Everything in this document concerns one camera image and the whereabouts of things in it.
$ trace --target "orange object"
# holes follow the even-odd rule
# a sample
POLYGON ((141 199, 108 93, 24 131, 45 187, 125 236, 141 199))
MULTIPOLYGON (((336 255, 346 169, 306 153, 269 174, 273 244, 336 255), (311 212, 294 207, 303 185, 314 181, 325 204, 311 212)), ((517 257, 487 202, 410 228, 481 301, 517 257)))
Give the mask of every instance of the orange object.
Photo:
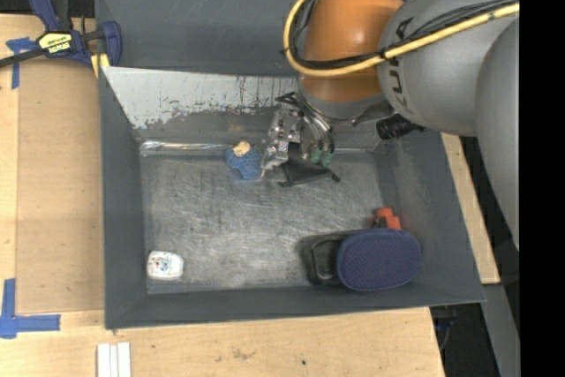
MULTIPOLYGON (((306 60, 335 60, 374 52, 402 0, 319 0, 305 39, 306 60)), ((305 91, 325 102, 351 102, 380 94, 376 68, 340 78, 300 75, 305 91)))
POLYGON ((373 223, 384 223, 383 226, 390 228, 391 230, 401 230, 400 219, 395 216, 393 210, 390 207, 381 207, 377 209, 373 216, 373 223))

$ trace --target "wooden board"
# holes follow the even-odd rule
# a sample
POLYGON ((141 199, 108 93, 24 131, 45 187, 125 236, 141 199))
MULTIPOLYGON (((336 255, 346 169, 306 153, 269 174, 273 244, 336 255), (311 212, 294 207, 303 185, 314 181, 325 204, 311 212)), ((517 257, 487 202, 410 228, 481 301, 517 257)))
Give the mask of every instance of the wooden board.
MULTIPOLYGON (((34 39, 44 31, 31 15, 2 15, 0 24, 2 45, 14 38, 34 39)), ((92 27, 89 19, 87 30, 92 27)), ((11 67, 3 68, 2 76, 5 92, 19 99, 19 115, 14 118, 12 112, 10 118, 18 120, 12 128, 19 129, 11 132, 19 134, 18 167, 12 160, 9 173, 18 168, 18 253, 16 275, 11 275, 17 276, 16 311, 103 308, 100 121, 94 73, 66 60, 37 57, 20 64, 17 90, 10 89, 11 67)), ((4 234, 9 237, 3 236, 2 243, 14 233, 4 234)))
POLYGON ((485 219, 478 204, 477 193, 469 172, 469 166, 463 153, 461 139, 456 135, 443 133, 443 145, 451 168, 451 174, 459 198, 463 219, 467 226, 469 239, 477 262, 478 273, 483 284, 494 284, 501 282, 501 276, 494 259, 488 233, 486 231, 485 219))
POLYGON ((0 376, 95 375, 99 343, 129 342, 133 377, 443 376, 429 310, 106 331, 102 312, 0 343, 0 376))
MULTIPOLYGON (((28 21, 0 14, 0 34, 18 36, 28 21)), ((0 40, 0 58, 11 55, 0 40)), ((2 282, 16 275, 16 208, 18 175, 18 91, 11 89, 11 67, 0 68, 0 296, 2 282)))

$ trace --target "black object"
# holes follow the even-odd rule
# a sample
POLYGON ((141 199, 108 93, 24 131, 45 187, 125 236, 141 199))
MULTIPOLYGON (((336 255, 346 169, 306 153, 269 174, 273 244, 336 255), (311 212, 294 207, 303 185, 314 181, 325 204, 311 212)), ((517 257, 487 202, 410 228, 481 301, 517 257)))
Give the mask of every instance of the black object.
POLYGON ((308 281, 314 285, 340 284, 337 276, 337 251, 342 242, 358 230, 335 232, 303 238, 298 246, 305 263, 308 281))
POLYGON ((352 290, 383 290, 416 276, 419 242, 390 228, 348 230, 303 238, 299 243, 308 281, 352 290))
POLYGON ((298 143, 289 144, 289 160, 282 164, 281 168, 286 176, 286 181, 279 183, 282 187, 305 184, 325 177, 331 177, 337 183, 340 181, 340 178, 329 168, 303 159, 298 143))
POLYGON ((426 128, 404 118, 399 113, 377 122, 377 133, 380 139, 398 139, 412 131, 425 131, 426 128))

